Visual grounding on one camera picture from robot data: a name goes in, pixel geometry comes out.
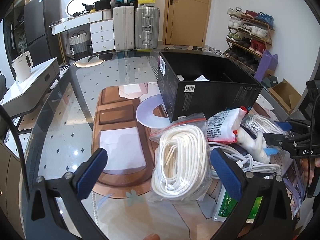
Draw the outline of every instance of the blue shoe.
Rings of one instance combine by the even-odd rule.
[[[255,17],[256,20],[267,23],[271,29],[273,29],[273,17],[268,14],[260,12],[258,16]]]

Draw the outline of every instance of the open black box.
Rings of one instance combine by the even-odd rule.
[[[207,81],[194,81],[204,75]],[[160,52],[158,86],[170,121],[203,112],[251,109],[262,84],[227,58],[210,52]]]

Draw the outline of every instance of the red sneaker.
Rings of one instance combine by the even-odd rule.
[[[251,40],[250,42],[250,47],[249,50],[255,52],[257,50],[258,42],[254,39]]]
[[[259,54],[260,56],[262,56],[264,51],[266,50],[266,46],[262,42],[258,42],[258,41],[256,41],[256,42],[258,43],[258,45],[257,45],[257,49],[255,52],[257,54]]]
[[[254,11],[245,11],[245,15],[247,18],[251,18],[254,19],[256,16],[258,16],[258,13],[254,12]]]

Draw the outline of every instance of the electric kettle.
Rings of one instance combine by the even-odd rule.
[[[19,83],[24,82],[31,75],[31,68],[33,67],[33,62],[30,56],[30,52],[26,51],[22,53],[12,62],[12,67],[17,75],[17,80]]]

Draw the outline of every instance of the human hand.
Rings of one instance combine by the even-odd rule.
[[[307,158],[306,159],[302,159],[301,166],[302,166],[305,182],[307,182],[307,180],[308,180],[308,159]],[[315,162],[312,163],[312,161],[311,161],[311,163],[310,163],[310,180],[309,180],[309,184],[311,184],[312,179],[315,176],[315,174],[313,172],[313,169],[312,169],[312,166],[320,168],[320,158],[315,158]]]

